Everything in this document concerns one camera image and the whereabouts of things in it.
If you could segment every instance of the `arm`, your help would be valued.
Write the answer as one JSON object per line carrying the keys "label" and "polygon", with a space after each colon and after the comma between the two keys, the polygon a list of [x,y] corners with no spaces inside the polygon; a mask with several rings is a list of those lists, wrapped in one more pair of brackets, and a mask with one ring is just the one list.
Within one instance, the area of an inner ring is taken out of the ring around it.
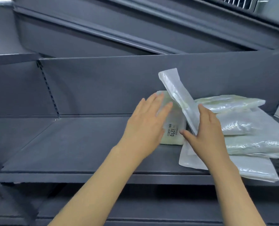
{"label": "arm", "polygon": [[163,123],[172,108],[170,102],[156,115],[163,97],[153,94],[147,101],[140,101],[122,139],[49,226],[104,225],[132,173],[160,143]]}
{"label": "arm", "polygon": [[230,160],[221,125],[216,115],[199,105],[197,136],[181,131],[213,176],[226,226],[266,226]]}

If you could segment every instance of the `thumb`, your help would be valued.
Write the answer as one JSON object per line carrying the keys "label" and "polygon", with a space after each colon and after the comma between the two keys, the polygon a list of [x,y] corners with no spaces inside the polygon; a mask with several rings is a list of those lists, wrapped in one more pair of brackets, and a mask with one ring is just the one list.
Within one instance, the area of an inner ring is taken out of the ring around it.
{"label": "thumb", "polygon": [[190,133],[187,130],[181,130],[180,134],[183,135],[183,137],[190,143],[190,145],[195,144],[195,142],[196,142],[196,136],[195,135],[193,135],[192,133]]}

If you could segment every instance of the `hand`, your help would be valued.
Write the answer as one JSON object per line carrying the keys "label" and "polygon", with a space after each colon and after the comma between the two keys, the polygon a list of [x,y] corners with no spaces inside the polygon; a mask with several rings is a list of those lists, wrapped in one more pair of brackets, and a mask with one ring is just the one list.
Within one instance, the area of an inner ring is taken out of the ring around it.
{"label": "hand", "polygon": [[200,122],[197,136],[189,131],[181,130],[181,134],[190,143],[195,153],[205,163],[209,170],[215,165],[229,161],[224,135],[220,121],[216,115],[199,104]]}
{"label": "hand", "polygon": [[169,102],[157,113],[163,99],[163,93],[154,93],[146,101],[143,98],[139,102],[117,147],[131,153],[140,161],[157,148],[164,134],[163,124],[173,105]]}

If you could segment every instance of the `person's right hand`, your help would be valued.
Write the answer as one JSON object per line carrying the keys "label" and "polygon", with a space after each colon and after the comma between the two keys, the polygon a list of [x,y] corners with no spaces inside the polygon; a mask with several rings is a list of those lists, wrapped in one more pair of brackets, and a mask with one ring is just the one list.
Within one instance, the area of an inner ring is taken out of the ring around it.
{"label": "person's right hand", "polygon": [[200,122],[197,136],[187,130],[181,130],[181,134],[190,143],[195,153],[210,170],[216,164],[229,161],[229,155],[225,146],[221,124],[216,115],[203,105],[199,104]]}

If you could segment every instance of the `plastic bag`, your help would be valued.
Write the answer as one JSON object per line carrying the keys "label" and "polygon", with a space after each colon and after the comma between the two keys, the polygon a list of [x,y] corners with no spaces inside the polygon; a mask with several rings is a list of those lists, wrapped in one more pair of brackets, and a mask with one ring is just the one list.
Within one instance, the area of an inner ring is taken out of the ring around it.
{"label": "plastic bag", "polygon": [[224,135],[244,135],[260,129],[260,123],[256,122],[255,114],[251,110],[232,111],[216,114],[221,123]]}
{"label": "plastic bag", "polygon": [[258,98],[246,98],[237,95],[221,95],[195,100],[198,104],[211,110],[213,113],[223,113],[243,109],[256,108],[265,104],[265,100]]}
{"label": "plastic bag", "polygon": [[166,87],[171,98],[174,98],[181,107],[192,132],[196,135],[199,126],[198,104],[181,83],[177,69],[174,68],[159,72],[159,79]]}
{"label": "plastic bag", "polygon": [[[253,156],[230,156],[232,162],[238,167],[242,177],[262,180],[267,182],[279,181],[279,176],[269,158]],[[195,169],[207,170],[208,168],[203,161],[194,153],[188,155],[187,148],[182,148],[179,165]]]}
{"label": "plastic bag", "polygon": [[173,107],[164,122],[163,128],[165,133],[161,139],[161,144],[175,144],[183,145],[184,137],[179,133],[179,130],[185,129],[187,125],[186,117],[182,113],[182,110],[178,103],[174,101],[169,93],[164,91],[157,91],[157,94],[164,93],[164,100],[159,110],[161,110],[168,102],[173,102]]}
{"label": "plastic bag", "polygon": [[225,144],[230,155],[244,155],[262,153],[279,155],[279,123],[270,115],[259,108],[252,109],[256,122],[262,126],[261,129],[243,136],[225,136]]}

